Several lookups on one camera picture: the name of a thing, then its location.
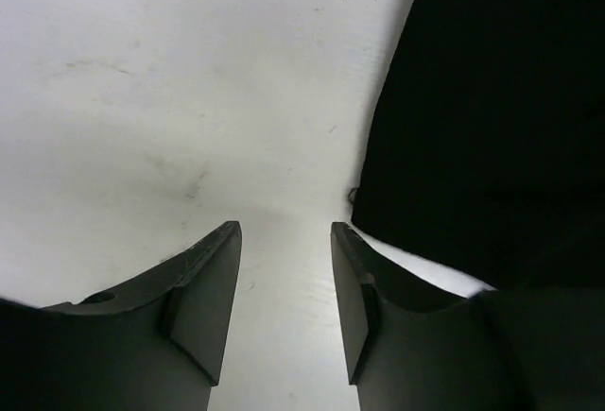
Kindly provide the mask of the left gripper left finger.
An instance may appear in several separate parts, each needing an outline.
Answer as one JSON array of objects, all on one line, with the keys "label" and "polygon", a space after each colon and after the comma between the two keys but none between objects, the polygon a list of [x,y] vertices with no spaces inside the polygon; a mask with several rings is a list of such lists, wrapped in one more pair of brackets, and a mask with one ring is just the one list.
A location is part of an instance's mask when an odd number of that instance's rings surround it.
[{"label": "left gripper left finger", "polygon": [[5,410],[204,410],[218,384],[242,233],[191,248],[80,303],[1,303]]}]

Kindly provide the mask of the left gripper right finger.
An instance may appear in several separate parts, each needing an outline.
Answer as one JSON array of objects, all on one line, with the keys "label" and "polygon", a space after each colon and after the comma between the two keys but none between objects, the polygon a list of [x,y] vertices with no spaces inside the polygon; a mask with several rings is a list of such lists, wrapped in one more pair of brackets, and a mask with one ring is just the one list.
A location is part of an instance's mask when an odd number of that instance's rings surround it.
[{"label": "left gripper right finger", "polygon": [[604,293],[526,288],[463,298],[331,228],[349,382],[364,410],[600,410]]}]

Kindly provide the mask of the black tank top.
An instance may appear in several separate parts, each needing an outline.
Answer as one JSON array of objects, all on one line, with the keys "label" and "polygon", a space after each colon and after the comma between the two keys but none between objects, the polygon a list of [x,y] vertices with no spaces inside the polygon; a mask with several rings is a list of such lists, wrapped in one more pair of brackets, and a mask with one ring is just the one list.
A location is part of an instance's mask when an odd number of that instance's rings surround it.
[{"label": "black tank top", "polygon": [[353,224],[498,289],[604,284],[604,0],[414,0]]}]

